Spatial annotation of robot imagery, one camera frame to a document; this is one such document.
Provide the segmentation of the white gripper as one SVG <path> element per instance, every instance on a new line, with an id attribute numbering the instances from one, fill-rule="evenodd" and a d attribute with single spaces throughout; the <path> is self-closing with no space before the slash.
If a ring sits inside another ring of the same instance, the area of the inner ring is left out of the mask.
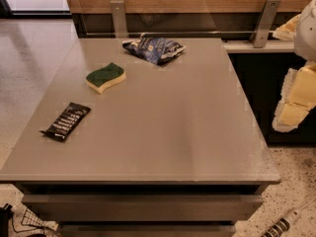
<path id="1" fill-rule="evenodd" d="M 273 37 L 294 40 L 294 52 L 306 61 L 316 61 L 316 0 L 311 0 L 300 15 L 276 28 Z M 307 62 L 298 70 L 289 68 L 281 88 L 273 129 L 290 132 L 316 107 L 316 63 Z"/>

